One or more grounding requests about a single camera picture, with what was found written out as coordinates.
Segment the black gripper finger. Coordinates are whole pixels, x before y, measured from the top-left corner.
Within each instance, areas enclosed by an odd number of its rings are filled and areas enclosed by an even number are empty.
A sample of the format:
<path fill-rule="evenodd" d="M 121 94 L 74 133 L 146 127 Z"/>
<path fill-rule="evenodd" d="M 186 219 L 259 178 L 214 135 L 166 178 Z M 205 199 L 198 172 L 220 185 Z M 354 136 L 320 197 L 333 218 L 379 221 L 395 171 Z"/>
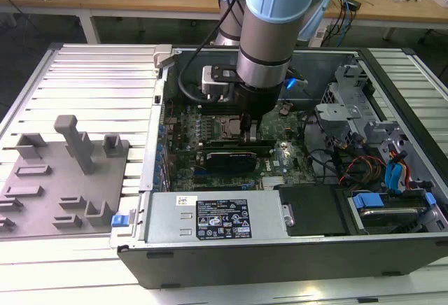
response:
<path fill-rule="evenodd" d="M 240 136 L 243 140 L 249 140 L 251 137 L 251 116 L 242 112 L 240 115 Z"/>
<path fill-rule="evenodd" d="M 261 118 L 252 118 L 249 127 L 249 141 L 259 141 L 261 139 L 260 125 Z"/>

